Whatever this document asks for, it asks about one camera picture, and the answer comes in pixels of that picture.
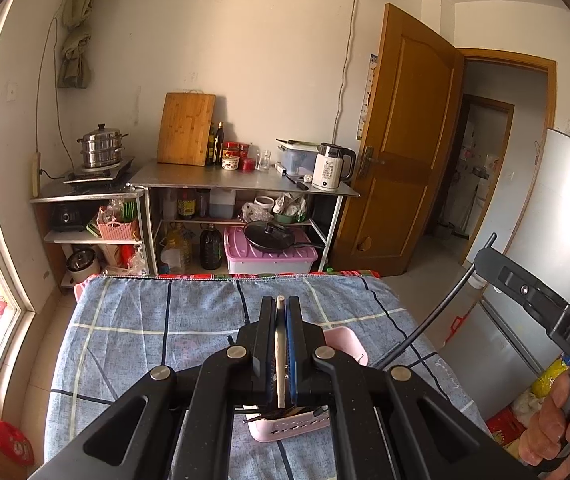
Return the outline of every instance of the wooden door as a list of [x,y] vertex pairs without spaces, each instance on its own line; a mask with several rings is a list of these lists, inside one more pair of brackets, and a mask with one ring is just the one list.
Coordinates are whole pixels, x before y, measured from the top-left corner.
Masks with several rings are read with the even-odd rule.
[[332,251],[335,269],[405,272],[449,157],[463,56],[387,4],[379,64],[350,198]]

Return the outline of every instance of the frying pan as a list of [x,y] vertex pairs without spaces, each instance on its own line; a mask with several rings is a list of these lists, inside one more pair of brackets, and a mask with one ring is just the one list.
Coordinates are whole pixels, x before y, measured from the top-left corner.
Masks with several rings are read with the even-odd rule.
[[243,227],[243,233],[247,241],[264,253],[282,253],[290,247],[325,248],[311,242],[295,241],[293,230],[274,222],[249,222]]

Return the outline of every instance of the blue bedsheet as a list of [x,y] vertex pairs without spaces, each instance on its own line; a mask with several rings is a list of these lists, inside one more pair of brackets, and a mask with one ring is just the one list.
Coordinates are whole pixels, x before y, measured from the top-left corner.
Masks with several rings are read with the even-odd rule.
[[[57,360],[45,430],[53,457],[151,368],[203,363],[228,345],[247,318],[258,319],[263,296],[298,296],[303,320],[323,329],[351,328],[374,363],[415,327],[381,280],[371,276],[298,275],[243,279],[95,278],[80,298]],[[475,403],[425,338],[397,359],[417,372],[487,431]],[[229,476],[249,480],[335,476],[329,428],[255,441],[236,417]]]

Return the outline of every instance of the metal screw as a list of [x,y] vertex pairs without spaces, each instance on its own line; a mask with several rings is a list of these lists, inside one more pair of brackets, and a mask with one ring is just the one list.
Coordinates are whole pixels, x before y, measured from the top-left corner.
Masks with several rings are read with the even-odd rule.
[[334,357],[334,349],[331,346],[319,346],[314,352],[319,359],[331,359]]
[[390,373],[397,381],[408,381],[412,377],[412,371],[404,366],[395,366]]
[[230,359],[240,359],[241,357],[245,357],[247,354],[247,350],[244,346],[234,345],[227,349],[227,357]]
[[170,369],[165,365],[155,366],[149,371],[149,374],[155,381],[164,381],[169,377]]

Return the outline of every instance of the wooden cutting board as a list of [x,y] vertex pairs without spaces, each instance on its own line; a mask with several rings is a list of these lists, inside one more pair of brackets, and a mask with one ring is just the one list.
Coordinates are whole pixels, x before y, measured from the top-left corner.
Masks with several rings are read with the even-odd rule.
[[158,161],[205,166],[216,95],[170,92],[158,135]]

